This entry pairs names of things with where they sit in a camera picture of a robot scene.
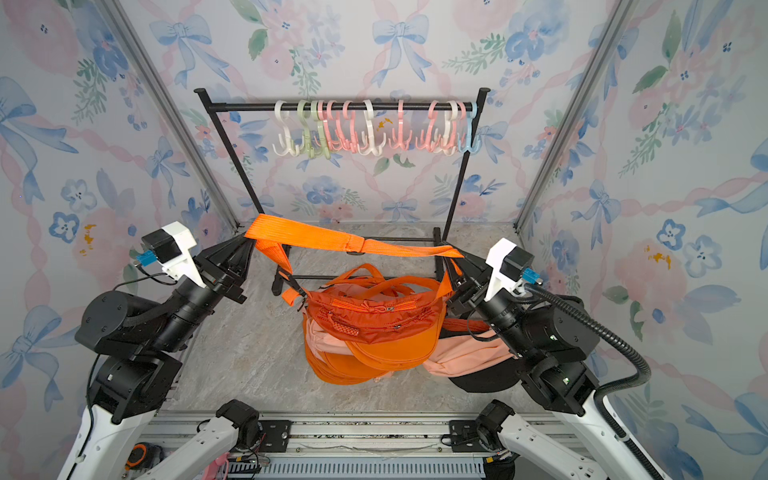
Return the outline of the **black crossbody bag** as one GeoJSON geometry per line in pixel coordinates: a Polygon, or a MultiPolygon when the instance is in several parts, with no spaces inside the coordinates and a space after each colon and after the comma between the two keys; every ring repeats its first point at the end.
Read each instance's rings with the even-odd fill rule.
{"type": "Polygon", "coordinates": [[[468,393],[497,393],[520,382],[519,361],[508,359],[474,373],[452,377],[450,381],[468,393]]]}

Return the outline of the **pink crossbody bag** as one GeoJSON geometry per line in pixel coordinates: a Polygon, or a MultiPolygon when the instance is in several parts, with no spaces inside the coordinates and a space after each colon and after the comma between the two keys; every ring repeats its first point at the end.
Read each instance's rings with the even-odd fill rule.
{"type": "Polygon", "coordinates": [[[489,330],[477,334],[477,338],[470,334],[441,338],[422,366],[432,375],[454,378],[514,359],[501,339],[489,340],[493,334],[489,330]]]}

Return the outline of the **orange sling bag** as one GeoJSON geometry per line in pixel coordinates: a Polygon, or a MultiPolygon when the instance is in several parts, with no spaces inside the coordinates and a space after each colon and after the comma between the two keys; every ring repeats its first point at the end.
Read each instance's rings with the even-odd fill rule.
{"type": "Polygon", "coordinates": [[[379,370],[408,370],[422,364],[437,346],[450,280],[406,276],[348,295],[366,311],[362,332],[347,343],[362,363],[379,370]]]}
{"type": "MultiPolygon", "coordinates": [[[[337,280],[342,293],[356,293],[364,287],[372,287],[383,282],[384,276],[373,265],[363,264],[337,277],[337,280]]],[[[312,318],[307,312],[303,313],[303,319],[305,316],[312,318]]]]}
{"type": "Polygon", "coordinates": [[[334,385],[356,385],[392,376],[357,359],[345,342],[334,337],[305,338],[307,361],[318,378],[334,385]]]}
{"type": "Polygon", "coordinates": [[[320,380],[334,385],[357,385],[371,380],[379,381],[393,375],[392,372],[373,369],[359,362],[342,364],[341,368],[322,361],[317,362],[315,358],[310,358],[308,363],[320,380]]]}

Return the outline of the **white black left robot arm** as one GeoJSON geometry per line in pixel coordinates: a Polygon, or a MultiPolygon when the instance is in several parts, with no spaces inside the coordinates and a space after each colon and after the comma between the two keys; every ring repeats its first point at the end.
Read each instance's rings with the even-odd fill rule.
{"type": "Polygon", "coordinates": [[[142,431],[164,403],[182,367],[175,353],[223,299],[243,303],[254,243],[237,236],[201,251],[163,301],[120,289],[94,298],[76,341],[97,354],[81,426],[59,476],[118,479],[142,431]]]}

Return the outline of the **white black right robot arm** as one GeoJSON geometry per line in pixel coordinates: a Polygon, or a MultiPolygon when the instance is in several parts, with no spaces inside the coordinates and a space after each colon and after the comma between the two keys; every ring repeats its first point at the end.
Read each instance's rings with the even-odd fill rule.
{"type": "Polygon", "coordinates": [[[608,400],[651,378],[629,343],[594,320],[580,298],[547,290],[531,268],[532,254],[507,239],[485,258],[452,245],[442,256],[454,289],[449,310],[481,316],[513,355],[528,396],[572,427],[591,456],[544,438],[501,401],[477,418],[486,446],[526,456],[563,479],[667,478],[608,400]]]}

